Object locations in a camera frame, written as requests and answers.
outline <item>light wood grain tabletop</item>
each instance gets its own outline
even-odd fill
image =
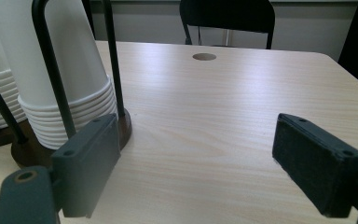
[[[111,75],[106,42],[97,42]],[[279,113],[358,149],[358,80],[326,55],[117,42],[133,133],[91,219],[62,223],[355,223],[328,219],[272,158]],[[216,56],[212,61],[193,58]],[[0,147],[0,184],[18,170]]]

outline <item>chair leg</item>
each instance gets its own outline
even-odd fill
[[[191,37],[190,37],[190,32],[188,31],[188,27],[186,24],[183,24],[183,28],[185,28],[185,34],[186,34],[186,45],[193,45],[193,43],[191,42]]]
[[[268,34],[266,49],[271,49],[271,47],[272,47],[272,37],[273,37],[273,34]]]

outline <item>wooden table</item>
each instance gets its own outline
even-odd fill
[[[98,42],[111,73],[106,42]],[[92,219],[62,223],[355,223],[328,219],[272,159],[279,113],[358,148],[358,81],[326,55],[117,43],[133,134]],[[212,53],[198,61],[196,53]],[[0,147],[0,183],[18,167]]]

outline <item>wall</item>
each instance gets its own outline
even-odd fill
[[[321,52],[338,60],[356,2],[293,3],[272,2],[276,22],[273,49]],[[97,39],[106,39],[102,5],[91,2]],[[185,33],[179,15],[179,2],[116,1],[113,12],[117,41],[184,44]],[[198,31],[190,27],[193,43]],[[227,31],[201,28],[203,45],[224,44]],[[232,32],[229,43],[236,47],[261,48],[267,36]]]

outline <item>screw hole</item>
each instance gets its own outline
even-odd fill
[[[71,155],[74,155],[75,152],[73,150],[69,150],[69,151],[66,151],[63,153],[64,156],[71,156]]]
[[[27,171],[27,172],[16,175],[14,180],[17,183],[23,183],[23,182],[27,182],[27,181],[34,179],[36,176],[37,176],[36,171]]]

